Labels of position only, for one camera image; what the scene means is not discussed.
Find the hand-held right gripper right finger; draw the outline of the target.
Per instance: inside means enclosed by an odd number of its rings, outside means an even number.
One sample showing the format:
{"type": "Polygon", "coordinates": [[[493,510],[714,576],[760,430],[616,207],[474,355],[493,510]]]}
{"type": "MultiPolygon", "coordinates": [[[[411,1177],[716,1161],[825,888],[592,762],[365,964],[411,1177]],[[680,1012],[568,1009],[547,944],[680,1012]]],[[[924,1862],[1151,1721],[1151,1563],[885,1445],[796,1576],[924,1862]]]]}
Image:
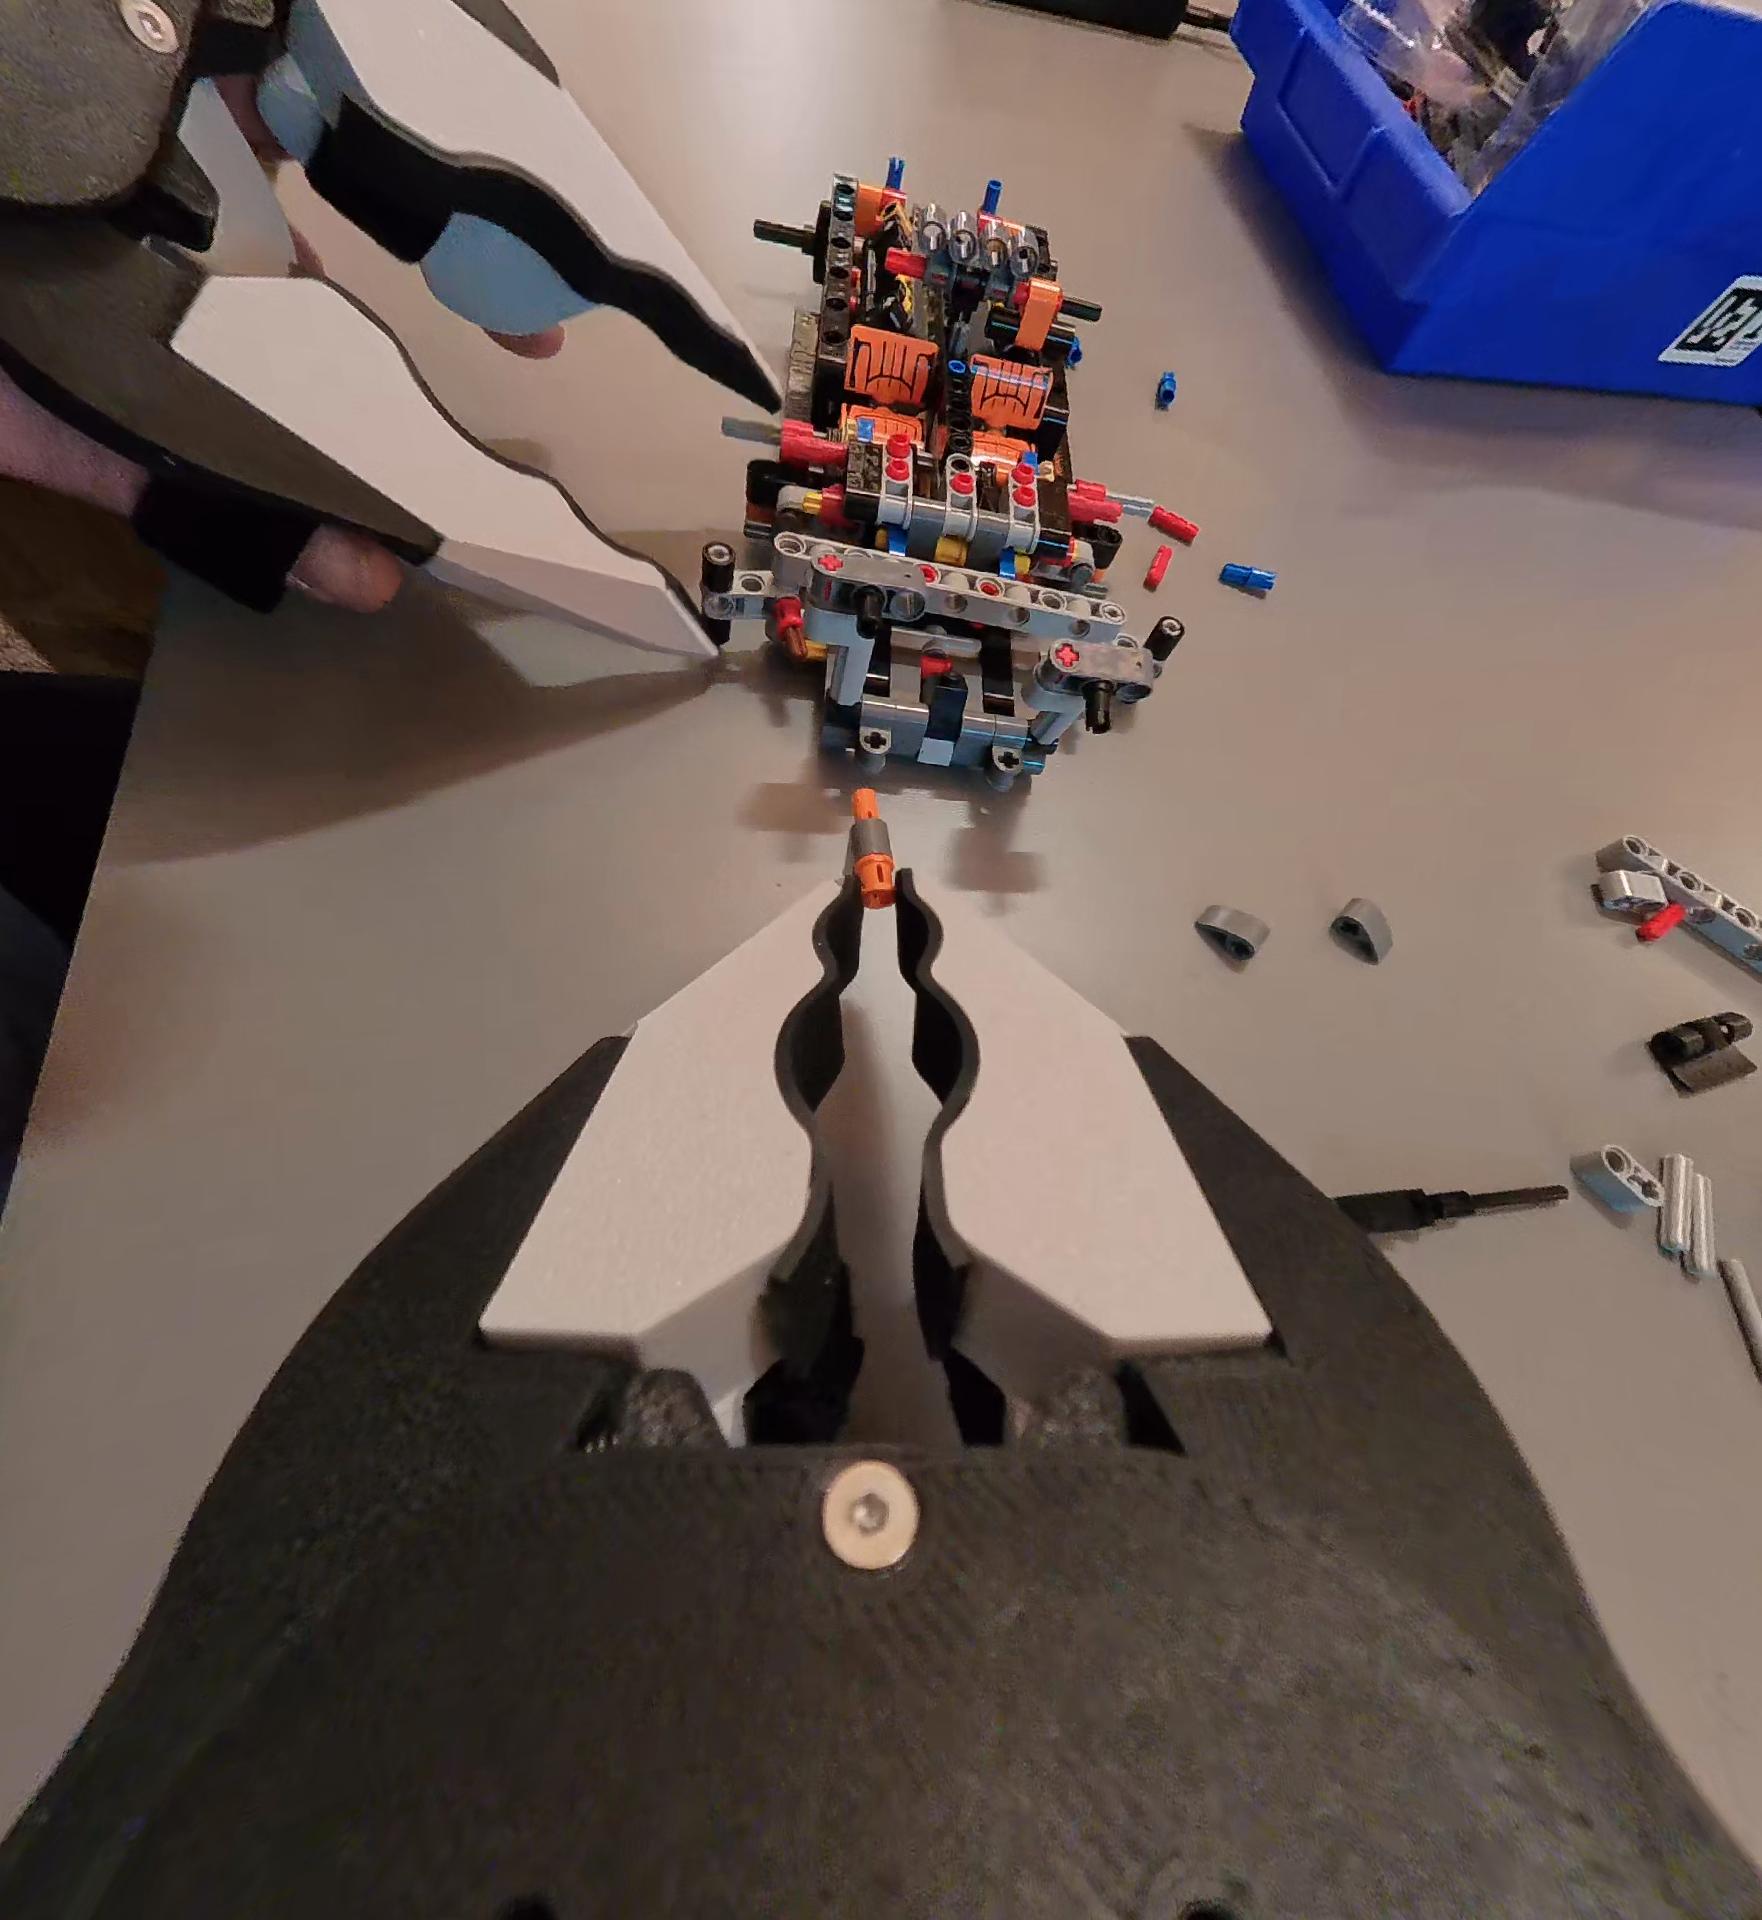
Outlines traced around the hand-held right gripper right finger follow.
{"type": "Polygon", "coordinates": [[[911,872],[894,883],[894,938],[911,1060],[940,1105],[915,1298],[950,1380],[1032,1401],[1081,1369],[1267,1342],[1122,1028],[911,872]]]}

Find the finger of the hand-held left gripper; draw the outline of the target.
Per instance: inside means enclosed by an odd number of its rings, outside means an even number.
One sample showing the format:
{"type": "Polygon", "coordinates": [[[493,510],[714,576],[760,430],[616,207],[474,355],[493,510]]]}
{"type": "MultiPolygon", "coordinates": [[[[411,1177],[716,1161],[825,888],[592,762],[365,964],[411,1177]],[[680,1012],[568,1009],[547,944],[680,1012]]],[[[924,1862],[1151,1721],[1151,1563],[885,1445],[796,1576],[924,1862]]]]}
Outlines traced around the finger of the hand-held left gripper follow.
{"type": "Polygon", "coordinates": [[[504,8],[290,3],[288,149],[354,227],[486,333],[604,306],[771,411],[766,358],[504,8]]]}
{"type": "Polygon", "coordinates": [[[210,276],[172,348],[423,522],[441,583],[640,650],[716,659],[664,569],[607,541],[547,475],[474,442],[389,329],[332,284],[210,276]]]}

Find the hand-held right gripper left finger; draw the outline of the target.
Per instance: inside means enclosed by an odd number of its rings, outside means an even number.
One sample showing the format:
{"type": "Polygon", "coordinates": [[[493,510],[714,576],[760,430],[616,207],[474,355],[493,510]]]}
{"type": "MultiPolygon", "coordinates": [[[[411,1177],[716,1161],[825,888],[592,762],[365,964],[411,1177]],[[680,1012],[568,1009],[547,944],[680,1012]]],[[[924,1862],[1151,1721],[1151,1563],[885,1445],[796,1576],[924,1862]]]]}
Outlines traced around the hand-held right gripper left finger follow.
{"type": "Polygon", "coordinates": [[[834,1340],[817,1113],[842,1066],[863,903],[821,883],[630,1031],[482,1310],[492,1344],[555,1344],[742,1403],[834,1340]]]}

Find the partly built lego car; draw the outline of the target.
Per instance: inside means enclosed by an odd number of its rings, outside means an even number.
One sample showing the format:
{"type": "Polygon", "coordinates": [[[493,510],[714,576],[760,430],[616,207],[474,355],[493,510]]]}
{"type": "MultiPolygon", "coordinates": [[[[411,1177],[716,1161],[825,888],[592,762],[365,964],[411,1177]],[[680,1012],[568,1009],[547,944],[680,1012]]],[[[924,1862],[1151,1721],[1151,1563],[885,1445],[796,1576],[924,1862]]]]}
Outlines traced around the partly built lego car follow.
{"type": "Polygon", "coordinates": [[[1132,631],[1108,591],[1130,522],[1181,543],[1146,522],[1166,503],[1076,469],[1068,375],[1103,309],[1001,194],[915,202],[890,157],[837,173],[810,226],[753,226],[808,256],[819,300],[777,419],[723,421],[760,458],[744,547],[703,545],[699,596],[714,642],[756,625],[821,669],[821,748],[1004,793],[1149,698],[1182,628],[1132,631]]]}

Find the black lego shaft piece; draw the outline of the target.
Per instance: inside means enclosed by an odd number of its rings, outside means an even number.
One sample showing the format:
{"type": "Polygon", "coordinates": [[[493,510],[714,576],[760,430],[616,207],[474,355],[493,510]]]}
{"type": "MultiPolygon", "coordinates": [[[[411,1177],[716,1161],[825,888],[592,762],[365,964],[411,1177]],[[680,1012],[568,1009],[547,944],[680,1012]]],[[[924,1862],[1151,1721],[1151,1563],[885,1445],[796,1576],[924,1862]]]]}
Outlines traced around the black lego shaft piece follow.
{"type": "Polygon", "coordinates": [[[1404,1236],[1457,1218],[1551,1208],[1568,1197],[1564,1186],[1492,1192],[1391,1188],[1341,1193],[1333,1203],[1365,1233],[1404,1236]]]}

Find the black lego connector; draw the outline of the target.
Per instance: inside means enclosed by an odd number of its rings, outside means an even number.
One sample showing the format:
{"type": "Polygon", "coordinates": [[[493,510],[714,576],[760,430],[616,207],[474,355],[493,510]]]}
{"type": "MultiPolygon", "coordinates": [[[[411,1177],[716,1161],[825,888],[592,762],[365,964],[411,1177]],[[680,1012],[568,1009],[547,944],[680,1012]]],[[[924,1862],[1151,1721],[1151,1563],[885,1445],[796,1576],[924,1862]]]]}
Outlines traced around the black lego connector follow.
{"type": "Polygon", "coordinates": [[[1754,1023],[1740,1012],[1679,1021],[1648,1037],[1646,1053],[1667,1080],[1685,1094],[1738,1085],[1758,1073],[1744,1051],[1754,1023]]]}

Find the long grey lego beam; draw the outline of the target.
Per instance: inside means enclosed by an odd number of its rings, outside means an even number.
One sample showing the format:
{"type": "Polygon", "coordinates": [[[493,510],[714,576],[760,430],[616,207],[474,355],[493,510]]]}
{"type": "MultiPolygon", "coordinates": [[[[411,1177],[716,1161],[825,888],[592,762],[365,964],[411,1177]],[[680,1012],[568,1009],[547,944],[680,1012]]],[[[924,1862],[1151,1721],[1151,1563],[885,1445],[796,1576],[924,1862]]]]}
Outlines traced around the long grey lego beam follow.
{"type": "Polygon", "coordinates": [[[1762,913],[1706,879],[1695,863],[1639,834],[1603,844],[1592,861],[1597,908],[1632,924],[1637,946],[1652,948],[1685,931],[1762,979],[1762,913]]]}

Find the person's left hand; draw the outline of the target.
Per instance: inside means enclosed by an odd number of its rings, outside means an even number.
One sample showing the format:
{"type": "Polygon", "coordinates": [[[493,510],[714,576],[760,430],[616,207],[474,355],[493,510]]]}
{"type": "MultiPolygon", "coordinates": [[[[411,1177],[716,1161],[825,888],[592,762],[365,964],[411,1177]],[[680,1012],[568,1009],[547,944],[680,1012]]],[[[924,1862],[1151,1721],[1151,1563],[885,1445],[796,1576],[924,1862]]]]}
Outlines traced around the person's left hand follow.
{"type": "MultiPolygon", "coordinates": [[[[40,485],[134,519],[148,473],[24,392],[0,364],[0,478],[40,485]]],[[[346,611],[379,611],[404,583],[402,561],[337,525],[313,529],[290,555],[285,586],[346,611]]]]}

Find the pile of clear plastic bags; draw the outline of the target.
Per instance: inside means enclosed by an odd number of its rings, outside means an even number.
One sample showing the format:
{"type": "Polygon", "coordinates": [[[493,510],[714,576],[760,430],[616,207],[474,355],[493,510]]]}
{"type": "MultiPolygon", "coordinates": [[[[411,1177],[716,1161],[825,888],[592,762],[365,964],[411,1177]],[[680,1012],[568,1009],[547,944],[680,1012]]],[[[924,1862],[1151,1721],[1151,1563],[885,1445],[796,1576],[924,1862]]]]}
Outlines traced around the pile of clear plastic bags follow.
{"type": "Polygon", "coordinates": [[[1349,2],[1349,43],[1469,194],[1540,130],[1646,2],[1349,2]]]}

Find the blue plastic bin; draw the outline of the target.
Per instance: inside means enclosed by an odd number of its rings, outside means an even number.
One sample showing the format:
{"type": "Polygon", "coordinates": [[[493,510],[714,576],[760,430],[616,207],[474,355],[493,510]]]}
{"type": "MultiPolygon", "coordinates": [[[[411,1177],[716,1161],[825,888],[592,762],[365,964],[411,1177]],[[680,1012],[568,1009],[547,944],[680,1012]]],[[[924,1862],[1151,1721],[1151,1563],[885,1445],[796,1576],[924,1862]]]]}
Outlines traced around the blue plastic bin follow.
{"type": "Polygon", "coordinates": [[[1388,370],[1762,405],[1762,16],[1658,3],[1482,192],[1329,3],[1250,2],[1241,130],[1388,370]]]}

